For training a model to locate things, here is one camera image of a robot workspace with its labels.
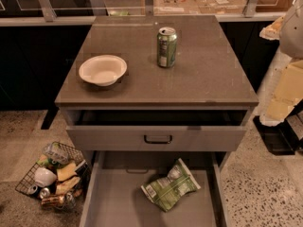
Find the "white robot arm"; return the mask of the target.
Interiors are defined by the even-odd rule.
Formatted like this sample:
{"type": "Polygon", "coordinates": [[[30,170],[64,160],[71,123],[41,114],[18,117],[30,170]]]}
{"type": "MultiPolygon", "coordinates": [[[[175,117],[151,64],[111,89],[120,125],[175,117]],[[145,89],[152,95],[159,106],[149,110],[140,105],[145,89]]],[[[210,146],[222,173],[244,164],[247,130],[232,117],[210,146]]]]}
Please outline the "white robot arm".
{"type": "Polygon", "coordinates": [[[279,39],[279,60],[274,57],[258,95],[262,125],[282,123],[303,99],[303,0],[294,0],[286,14],[260,32],[266,39],[279,39]]]}

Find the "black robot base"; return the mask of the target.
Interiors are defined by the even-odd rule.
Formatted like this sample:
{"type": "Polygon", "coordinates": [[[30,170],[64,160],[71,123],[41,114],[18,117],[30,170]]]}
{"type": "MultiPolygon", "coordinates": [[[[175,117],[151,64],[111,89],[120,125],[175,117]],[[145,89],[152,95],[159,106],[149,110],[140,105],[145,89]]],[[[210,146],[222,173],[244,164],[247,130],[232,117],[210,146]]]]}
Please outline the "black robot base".
{"type": "Polygon", "coordinates": [[[303,101],[294,107],[282,123],[274,127],[264,126],[258,116],[254,117],[253,122],[269,152],[274,155],[303,152],[302,114],[303,101]]]}

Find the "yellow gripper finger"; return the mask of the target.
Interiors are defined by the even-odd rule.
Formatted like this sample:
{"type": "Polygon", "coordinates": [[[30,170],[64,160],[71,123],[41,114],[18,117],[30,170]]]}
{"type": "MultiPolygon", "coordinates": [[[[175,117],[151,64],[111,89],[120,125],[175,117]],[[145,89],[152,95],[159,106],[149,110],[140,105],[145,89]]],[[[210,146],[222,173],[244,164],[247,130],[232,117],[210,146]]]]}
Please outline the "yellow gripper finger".
{"type": "Polygon", "coordinates": [[[275,90],[270,94],[265,109],[260,114],[264,126],[282,123],[294,107],[303,100],[303,60],[291,60],[282,70],[275,90]]]}
{"type": "Polygon", "coordinates": [[[263,28],[261,30],[259,36],[263,39],[270,40],[270,41],[278,40],[283,20],[284,20],[283,16],[277,18],[270,25],[263,28]]]}

